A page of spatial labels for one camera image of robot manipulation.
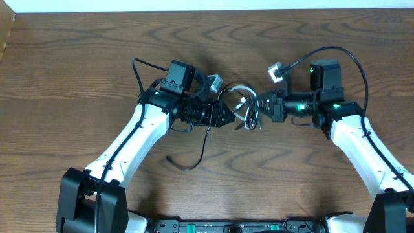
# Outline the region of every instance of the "green connector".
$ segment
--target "green connector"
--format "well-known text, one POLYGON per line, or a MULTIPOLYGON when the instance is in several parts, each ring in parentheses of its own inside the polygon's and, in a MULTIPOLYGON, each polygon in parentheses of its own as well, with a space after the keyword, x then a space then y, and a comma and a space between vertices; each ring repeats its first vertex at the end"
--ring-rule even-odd
POLYGON ((270 230, 279 230, 279 225, 271 225, 270 230))
POLYGON ((187 233, 195 233, 195 224, 187 224, 187 233))

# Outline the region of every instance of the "white connector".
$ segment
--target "white connector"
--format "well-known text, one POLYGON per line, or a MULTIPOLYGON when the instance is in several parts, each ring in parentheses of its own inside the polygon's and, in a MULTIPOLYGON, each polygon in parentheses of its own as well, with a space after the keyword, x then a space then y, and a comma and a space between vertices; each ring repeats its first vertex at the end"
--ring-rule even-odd
POLYGON ((283 77, 281 76, 276 76, 274 73, 275 71, 277 71, 278 69, 280 69, 280 67, 282 67, 282 64, 280 62, 277 62, 276 64, 272 65, 271 67, 269 67, 267 69, 267 71, 269 72, 270 77, 272 78, 274 83, 278 83, 280 81, 283 80, 283 77))
POLYGON ((210 86, 210 93, 217 93, 221 84, 223 84, 223 79, 218 74, 209 75, 207 78, 214 78, 214 81, 210 86))

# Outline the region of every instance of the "white wall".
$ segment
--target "white wall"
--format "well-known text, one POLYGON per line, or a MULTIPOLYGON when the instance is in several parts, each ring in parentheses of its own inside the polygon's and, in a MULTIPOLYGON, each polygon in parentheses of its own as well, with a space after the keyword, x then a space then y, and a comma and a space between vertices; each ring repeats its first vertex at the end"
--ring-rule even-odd
POLYGON ((414 8, 414 0, 5 0, 16 13, 414 8))

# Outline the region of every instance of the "wood grain surface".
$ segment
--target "wood grain surface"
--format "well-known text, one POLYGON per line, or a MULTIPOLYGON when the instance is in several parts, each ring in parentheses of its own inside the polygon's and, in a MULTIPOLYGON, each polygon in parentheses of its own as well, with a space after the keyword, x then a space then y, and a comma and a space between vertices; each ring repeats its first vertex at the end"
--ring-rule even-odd
POLYGON ((0 0, 0 61, 7 46, 7 38, 10 34, 13 20, 14 12, 3 0, 0 0))
MULTIPOLYGON (((133 56, 164 67, 185 61, 264 92, 275 88, 267 67, 327 45, 360 60, 371 124, 413 170, 414 10, 18 14, 0 63, 0 232, 54 231, 62 175, 95 160, 134 111, 133 56)), ((312 58, 339 59, 346 98, 363 104, 362 79, 346 55, 312 58)), ((310 61, 293 72, 294 89, 309 88, 310 61)), ((144 87, 166 75, 138 70, 144 87)), ((205 128, 169 131, 135 173, 129 208, 183 219, 369 213, 361 178, 320 130, 269 119, 262 130, 235 126, 211 130, 191 172, 165 156, 197 161, 205 128)))

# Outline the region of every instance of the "wire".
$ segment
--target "wire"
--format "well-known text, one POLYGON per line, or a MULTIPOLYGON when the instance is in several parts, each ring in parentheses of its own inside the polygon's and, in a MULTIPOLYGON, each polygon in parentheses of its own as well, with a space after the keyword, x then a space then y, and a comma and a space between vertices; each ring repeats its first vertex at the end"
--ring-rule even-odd
POLYGON ((189 129, 174 129, 171 126, 169 127, 169 129, 172 129, 173 131, 179 132, 179 133, 189 133, 193 130, 193 122, 188 122, 188 124, 190 125, 189 129))
POLYGON ((283 222, 283 227, 286 229, 287 232, 289 232, 289 230, 287 229, 287 222, 290 221, 293 218, 298 218, 298 219, 302 220, 305 223, 306 227, 309 229, 309 231, 307 233, 313 232, 313 229, 308 225, 308 223, 301 216, 290 216, 290 217, 286 218, 286 220, 283 222))
POLYGON ((312 108, 313 108, 313 112, 315 113, 316 112, 316 97, 317 97, 317 95, 318 95, 318 93, 319 92, 321 92, 322 91, 322 89, 317 89, 316 91, 315 91, 315 93, 313 94, 313 102, 312 102, 312 108))
MULTIPOLYGON (((136 76, 136 80, 138 81, 138 85, 140 88, 140 92, 144 93, 144 87, 142 86, 142 80, 138 74, 138 71, 135 67, 135 61, 138 61, 140 63, 143 63, 145 65, 148 65, 150 67, 154 67, 156 69, 160 69, 162 71, 168 71, 168 69, 150 64, 148 62, 142 61, 138 58, 133 58, 131 60, 132 63, 132 68, 134 70, 135 76, 136 76)), ((94 232, 98 233, 98 225, 99 225, 99 207, 100 207, 100 201, 101 201, 101 192, 102 192, 102 188, 104 186, 104 180, 106 177, 106 174, 108 173, 109 169, 112 166, 112 163, 115 160, 115 157, 119 154, 119 152, 122 150, 122 148, 125 146, 125 144, 128 142, 128 140, 132 137, 132 135, 134 135, 134 133, 137 131, 137 129, 141 126, 142 121, 144 120, 144 115, 145 115, 145 104, 146 103, 141 103, 142 109, 141 109, 141 116, 140 119, 138 120, 138 122, 135 124, 135 127, 131 130, 131 132, 129 132, 128 136, 121 142, 121 144, 119 145, 119 147, 114 151, 114 153, 112 154, 111 158, 106 162, 105 168, 103 169, 102 175, 101 175, 101 179, 99 180, 98 183, 98 188, 96 190, 96 201, 95 201, 95 209, 94 209, 94 232)))
POLYGON ((389 169, 407 187, 407 189, 410 191, 410 194, 411 195, 414 195, 414 189, 413 189, 413 187, 407 182, 407 180, 405 180, 405 178, 402 176, 402 174, 400 174, 397 171, 397 169, 391 164, 391 162, 386 158, 386 156, 380 151, 380 149, 376 146, 376 144, 374 143, 373 139, 371 138, 371 136, 369 135, 369 133, 367 131, 367 128, 365 126, 365 115, 367 113, 368 96, 369 96, 368 81, 367 81, 367 77, 365 75, 364 69, 362 68, 361 64, 358 62, 358 60, 348 50, 346 50, 346 49, 344 49, 342 47, 338 47, 338 46, 322 47, 322 48, 316 49, 316 50, 314 50, 314 51, 312 51, 312 52, 304 55, 298 61, 296 61, 292 65, 289 65, 287 68, 282 69, 280 72, 281 73, 287 72, 287 71, 291 70, 293 67, 297 66, 299 63, 301 63, 303 60, 305 60, 306 58, 308 58, 309 56, 311 56, 311 55, 313 55, 313 54, 315 54, 317 52, 320 52, 320 51, 323 51, 323 50, 328 50, 328 49, 340 50, 340 51, 346 53, 348 55, 348 57, 350 57, 355 62, 356 66, 360 70, 361 75, 362 75, 362 79, 364 81, 364 89, 365 89, 364 107, 362 109, 362 114, 361 114, 361 127, 362 127, 362 131, 364 132, 364 136, 367 138, 368 142, 374 148, 374 150, 378 153, 378 155, 381 157, 381 159, 387 164, 387 166, 389 167, 389 169))
POLYGON ((302 123, 302 124, 297 124, 293 121, 293 119, 295 119, 297 116, 292 116, 292 118, 290 119, 290 121, 292 122, 292 124, 294 124, 295 126, 312 126, 312 127, 316 127, 314 124, 310 124, 310 123, 302 123))
POLYGON ((200 156, 199 161, 196 164, 194 164, 193 166, 183 166, 183 165, 177 164, 173 160, 173 158, 171 158, 171 156, 169 156, 169 155, 167 155, 167 157, 166 157, 167 161, 172 163, 172 165, 174 165, 175 167, 177 167, 178 169, 180 169, 182 171, 191 171, 192 169, 196 168, 200 164, 200 162, 202 161, 202 156, 204 155, 204 147, 206 146, 206 140, 207 140, 208 133, 210 132, 210 128, 211 128, 211 126, 208 126, 207 131, 206 131, 206 135, 204 136, 204 142, 202 143, 201 156, 200 156))
POLYGON ((156 80, 154 80, 153 83, 151 83, 150 87, 156 87, 164 80, 165 80, 165 78, 157 78, 156 80))
POLYGON ((206 77, 199 71, 196 71, 196 75, 195 75, 195 79, 198 81, 198 83, 200 84, 199 86, 199 90, 193 94, 187 94, 186 96, 188 98, 196 98, 199 97, 200 95, 202 95, 203 93, 205 93, 205 88, 207 86, 207 80, 206 77))
POLYGON ((159 69, 159 70, 161 70, 161 71, 168 71, 168 69, 167 69, 167 68, 159 67, 158 65, 153 65, 153 64, 148 63, 148 62, 146 62, 146 61, 142 61, 141 59, 138 59, 138 58, 133 58, 133 60, 134 60, 134 61, 137 61, 137 62, 140 62, 140 63, 142 63, 142 64, 144 64, 144 65, 148 65, 148 66, 150 66, 150 67, 152 67, 152 68, 159 69))
POLYGON ((256 97, 256 93, 253 90, 253 87, 248 83, 248 82, 244 82, 244 81, 235 81, 235 82, 230 82, 227 85, 225 85, 223 87, 223 90, 219 93, 219 96, 217 97, 218 100, 220 100, 223 97, 223 94, 226 92, 237 92, 242 96, 242 99, 240 101, 240 104, 238 104, 235 109, 233 110, 233 114, 239 118, 240 120, 242 120, 244 122, 244 127, 247 130, 254 130, 257 126, 257 123, 260 121, 259 119, 259 112, 258 111, 253 111, 251 110, 249 107, 247 107, 247 111, 245 113, 245 116, 241 116, 240 114, 238 114, 237 112, 240 111, 240 109, 246 105, 246 96, 239 91, 239 89, 244 89, 246 91, 249 91, 250 93, 252 93, 252 95, 254 97, 256 97), (229 88, 229 85, 232 85, 234 83, 242 83, 245 85, 236 85, 234 87, 229 88))

